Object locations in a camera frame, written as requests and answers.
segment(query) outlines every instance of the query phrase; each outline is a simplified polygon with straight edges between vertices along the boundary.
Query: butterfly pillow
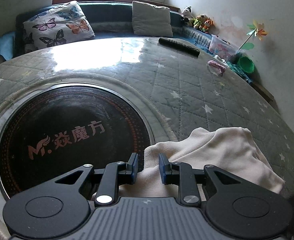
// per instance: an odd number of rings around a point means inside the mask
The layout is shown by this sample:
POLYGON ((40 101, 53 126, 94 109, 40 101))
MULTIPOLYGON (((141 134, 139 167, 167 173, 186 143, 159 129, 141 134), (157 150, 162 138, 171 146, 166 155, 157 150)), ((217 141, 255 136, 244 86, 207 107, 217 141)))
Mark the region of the butterfly pillow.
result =
POLYGON ((24 22, 23 26, 25 53, 95 37, 76 1, 42 12, 24 22))

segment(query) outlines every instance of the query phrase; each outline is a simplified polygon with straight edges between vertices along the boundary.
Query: couch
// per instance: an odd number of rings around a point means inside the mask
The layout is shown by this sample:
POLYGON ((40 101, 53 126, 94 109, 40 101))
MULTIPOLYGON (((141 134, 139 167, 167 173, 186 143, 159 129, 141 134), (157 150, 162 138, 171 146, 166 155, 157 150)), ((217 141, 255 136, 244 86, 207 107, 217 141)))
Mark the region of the couch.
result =
MULTIPOLYGON (((95 39, 115 37, 137 37, 132 29, 132 4, 115 2, 80 2, 88 22, 95 32, 95 39)), ((0 38, 0 61, 10 60, 24 54, 23 22, 57 5, 19 14, 16 18, 16 31, 0 38)), ((181 15, 170 11, 174 38, 180 38, 208 52, 211 35, 188 27, 181 21, 181 15)))

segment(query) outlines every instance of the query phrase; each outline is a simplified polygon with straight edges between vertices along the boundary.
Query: white pillow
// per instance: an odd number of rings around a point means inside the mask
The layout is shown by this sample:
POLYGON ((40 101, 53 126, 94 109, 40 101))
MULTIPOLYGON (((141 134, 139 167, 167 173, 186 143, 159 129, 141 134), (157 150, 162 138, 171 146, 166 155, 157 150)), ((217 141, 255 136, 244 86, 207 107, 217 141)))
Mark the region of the white pillow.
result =
POLYGON ((42 12, 23 25, 25 53, 95 36, 76 1, 42 12))
POLYGON ((172 37, 170 9, 149 3, 133 1, 134 34, 172 37))

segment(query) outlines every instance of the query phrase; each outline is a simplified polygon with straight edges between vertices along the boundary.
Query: plastic storage box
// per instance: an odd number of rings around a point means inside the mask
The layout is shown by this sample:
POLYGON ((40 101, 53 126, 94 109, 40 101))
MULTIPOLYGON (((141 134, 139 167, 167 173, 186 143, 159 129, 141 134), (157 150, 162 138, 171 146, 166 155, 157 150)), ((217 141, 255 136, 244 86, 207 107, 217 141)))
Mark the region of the plastic storage box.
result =
POLYGON ((228 41, 224 41, 219 36, 212 34, 209 51, 228 62, 234 55, 237 54, 238 49, 231 45, 228 41))

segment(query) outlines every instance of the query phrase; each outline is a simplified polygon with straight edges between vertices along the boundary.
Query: round cooktop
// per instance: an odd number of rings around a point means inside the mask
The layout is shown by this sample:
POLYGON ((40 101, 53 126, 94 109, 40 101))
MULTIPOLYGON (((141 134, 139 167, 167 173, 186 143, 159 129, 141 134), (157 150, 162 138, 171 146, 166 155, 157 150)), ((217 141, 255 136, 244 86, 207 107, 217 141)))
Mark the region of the round cooktop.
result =
POLYGON ((83 164, 95 169, 128 161, 151 144, 137 111, 111 91, 72 86, 22 105, 0 138, 0 180, 9 197, 83 164))

